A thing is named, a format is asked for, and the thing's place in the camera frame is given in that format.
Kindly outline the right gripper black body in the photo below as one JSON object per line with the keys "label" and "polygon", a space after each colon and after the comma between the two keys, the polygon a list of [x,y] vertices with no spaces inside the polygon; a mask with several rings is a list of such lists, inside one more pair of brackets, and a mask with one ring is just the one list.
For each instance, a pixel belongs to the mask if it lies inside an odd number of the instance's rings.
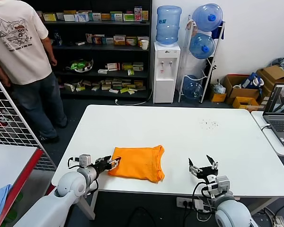
{"label": "right gripper black body", "polygon": [[203,179],[206,182],[214,182],[218,175],[218,168],[212,166],[201,167],[196,173],[198,179]]}

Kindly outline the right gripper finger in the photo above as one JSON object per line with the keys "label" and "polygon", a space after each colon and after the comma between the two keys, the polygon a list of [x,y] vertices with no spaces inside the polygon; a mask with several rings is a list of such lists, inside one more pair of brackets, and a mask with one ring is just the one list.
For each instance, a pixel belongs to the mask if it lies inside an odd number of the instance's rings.
{"label": "right gripper finger", "polygon": [[203,170],[195,166],[190,158],[188,159],[188,161],[189,161],[189,172],[194,176],[200,176],[200,174],[203,173]]}
{"label": "right gripper finger", "polygon": [[212,165],[212,169],[218,169],[218,162],[214,161],[214,159],[212,157],[210,157],[209,155],[206,155],[208,161],[210,162],[210,164]]}

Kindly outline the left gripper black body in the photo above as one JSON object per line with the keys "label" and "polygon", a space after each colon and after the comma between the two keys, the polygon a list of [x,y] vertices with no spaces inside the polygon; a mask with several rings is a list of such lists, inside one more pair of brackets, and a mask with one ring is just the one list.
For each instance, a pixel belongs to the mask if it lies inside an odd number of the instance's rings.
{"label": "left gripper black body", "polygon": [[105,161],[104,158],[98,158],[96,160],[96,169],[97,170],[110,170],[109,161]]}

